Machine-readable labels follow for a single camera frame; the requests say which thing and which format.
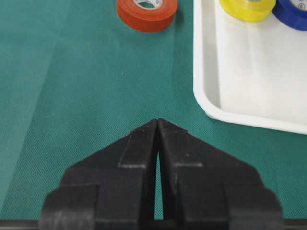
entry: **green table surface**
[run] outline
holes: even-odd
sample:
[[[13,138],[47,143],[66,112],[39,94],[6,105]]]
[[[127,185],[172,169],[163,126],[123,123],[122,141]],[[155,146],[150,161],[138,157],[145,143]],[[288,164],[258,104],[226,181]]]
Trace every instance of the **green table surface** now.
[[[39,218],[65,168],[159,117],[255,166],[285,217],[306,218],[307,136],[209,119],[192,76],[192,0],[155,34],[116,0],[0,1],[0,219]]]

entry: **electrical tape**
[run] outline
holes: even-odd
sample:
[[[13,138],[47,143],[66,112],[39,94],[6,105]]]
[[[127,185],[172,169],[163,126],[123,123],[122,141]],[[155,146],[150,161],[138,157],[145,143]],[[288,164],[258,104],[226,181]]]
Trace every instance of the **electrical tape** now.
[[[276,0],[220,0],[223,9],[244,22],[261,22],[272,12]]]
[[[277,0],[273,14],[284,24],[307,31],[307,0]]]
[[[151,3],[145,8],[140,3]],[[117,0],[119,18],[129,27],[143,32],[159,32],[170,26],[177,0]]]

